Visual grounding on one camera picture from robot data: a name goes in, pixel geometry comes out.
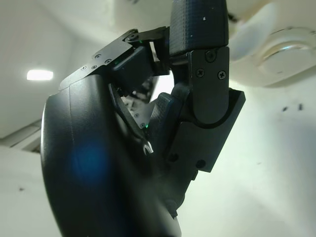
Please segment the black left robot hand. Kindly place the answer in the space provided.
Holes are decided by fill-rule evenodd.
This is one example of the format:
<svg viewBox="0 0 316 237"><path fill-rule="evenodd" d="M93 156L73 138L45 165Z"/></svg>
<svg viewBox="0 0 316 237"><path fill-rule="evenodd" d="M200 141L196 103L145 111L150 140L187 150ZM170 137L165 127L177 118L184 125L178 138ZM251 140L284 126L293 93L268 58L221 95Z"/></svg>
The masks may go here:
<svg viewBox="0 0 316 237"><path fill-rule="evenodd" d="M177 209L245 103L229 87L224 0L175 0L171 24L111 42L48 97L47 197L64 237L179 237Z"/></svg>

